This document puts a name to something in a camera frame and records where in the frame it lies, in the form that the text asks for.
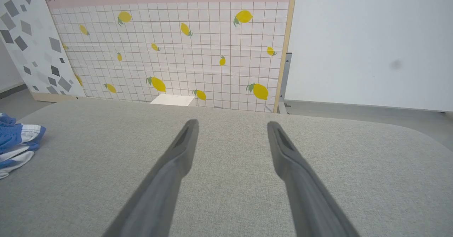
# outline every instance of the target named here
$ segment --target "white wall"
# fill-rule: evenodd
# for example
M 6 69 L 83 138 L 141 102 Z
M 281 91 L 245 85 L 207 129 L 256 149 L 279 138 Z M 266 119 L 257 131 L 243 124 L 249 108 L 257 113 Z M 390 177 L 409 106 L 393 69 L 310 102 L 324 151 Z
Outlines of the white wall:
M 453 0 L 296 0 L 285 99 L 453 111 Z
M 5 44 L 0 40 L 0 93 L 22 84 L 24 81 L 6 50 Z

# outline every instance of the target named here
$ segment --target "wallpaper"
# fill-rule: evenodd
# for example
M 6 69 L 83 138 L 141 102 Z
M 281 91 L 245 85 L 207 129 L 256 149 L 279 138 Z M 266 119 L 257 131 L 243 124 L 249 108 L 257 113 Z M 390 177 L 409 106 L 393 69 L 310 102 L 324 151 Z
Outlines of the wallpaper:
M 0 33 L 33 92 L 84 97 L 45 0 L 0 0 Z
M 59 1 L 47 3 L 88 97 L 272 111 L 288 0 Z

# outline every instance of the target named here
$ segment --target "wall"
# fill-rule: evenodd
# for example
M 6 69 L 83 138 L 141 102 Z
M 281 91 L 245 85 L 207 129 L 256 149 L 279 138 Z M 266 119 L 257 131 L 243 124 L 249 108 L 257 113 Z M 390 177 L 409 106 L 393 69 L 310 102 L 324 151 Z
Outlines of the wall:
M 453 0 L 296 0 L 285 99 L 453 111 Z
M 0 0 L 0 32 L 19 75 L 31 91 L 85 96 L 45 0 Z
M 21 76 L 6 50 L 5 44 L 0 40 L 0 93 L 24 84 Z
M 288 2 L 47 0 L 87 96 L 249 111 L 274 107 Z

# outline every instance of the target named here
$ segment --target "wooden edge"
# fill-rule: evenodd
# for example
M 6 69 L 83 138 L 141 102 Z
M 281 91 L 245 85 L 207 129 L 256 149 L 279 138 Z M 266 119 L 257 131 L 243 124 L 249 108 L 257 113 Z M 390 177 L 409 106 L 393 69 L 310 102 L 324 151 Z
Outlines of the wooden edge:
M 291 34 L 291 25 L 293 24 L 293 13 L 295 3 L 296 0 L 289 0 L 288 19 L 286 20 L 285 39 L 283 40 L 282 59 L 280 62 L 279 81 L 277 83 L 277 93 L 275 94 L 274 113 L 277 113 L 277 108 L 280 100 L 280 89 L 282 87 L 283 69 L 285 69 L 286 53 L 288 53 L 289 36 Z
M 34 100 L 41 100 L 44 102 L 53 102 L 53 103 L 63 102 L 66 100 L 77 100 L 78 99 L 77 97 L 70 96 L 70 95 L 56 95 L 56 94 L 45 94 L 45 93 L 36 93 L 36 92 L 31 92 L 31 95 L 33 96 Z

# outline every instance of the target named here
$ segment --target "yellow lemon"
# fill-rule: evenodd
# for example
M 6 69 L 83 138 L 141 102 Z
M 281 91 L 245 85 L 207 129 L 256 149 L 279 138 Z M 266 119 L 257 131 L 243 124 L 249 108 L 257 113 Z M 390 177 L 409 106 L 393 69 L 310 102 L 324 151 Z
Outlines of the yellow lemon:
M 113 85 L 106 83 L 106 84 L 104 84 L 104 87 L 106 89 L 108 89 L 110 92 L 116 93 L 116 89 L 115 89 L 115 87 Z
M 159 51 L 159 50 L 160 50 L 160 47 L 157 47 L 156 44 L 151 44 L 151 47 L 152 47 L 152 49 L 155 50 L 155 51 Z
M 82 84 L 82 79 L 77 75 L 77 74 L 74 74 L 77 78 L 77 80 L 79 81 L 80 85 L 83 87 L 84 85 Z
M 84 25 L 80 25 L 80 32 L 82 32 L 82 34 L 84 35 L 90 35 L 89 31 L 86 30 L 86 28 L 84 27 Z
M 220 66 L 225 65 L 225 63 L 226 63 L 225 57 L 221 56 L 219 61 Z
M 233 24 L 236 27 L 236 25 L 240 25 L 240 23 L 247 23 L 253 18 L 252 14 L 248 10 L 242 10 L 236 14 L 234 17 Z
M 275 52 L 272 47 L 267 47 L 267 53 L 271 56 L 277 55 L 277 52 Z
M 269 95 L 269 92 L 267 91 L 267 88 L 265 86 L 263 86 L 261 84 L 252 83 L 252 84 L 247 85 L 246 90 L 247 89 L 250 92 L 253 91 L 256 98 L 262 99 L 262 100 L 267 100 L 267 95 Z
M 131 18 L 132 16 L 127 11 L 122 11 L 118 15 L 118 24 L 121 26 L 121 24 L 128 23 L 131 21 Z
M 187 35 L 187 36 L 191 36 L 192 34 L 194 34 L 190 29 L 189 27 L 184 24 L 184 23 L 181 23 L 181 32 L 183 32 L 183 34 Z
M 194 93 L 194 95 L 197 95 L 197 97 L 200 98 L 201 100 L 206 100 L 206 94 L 203 91 L 194 90 L 192 91 L 192 93 Z
M 157 89 L 157 91 L 167 92 L 167 90 L 165 89 L 165 84 L 156 77 L 146 78 L 146 82 L 148 82 L 149 85 L 152 85 L 155 89 Z

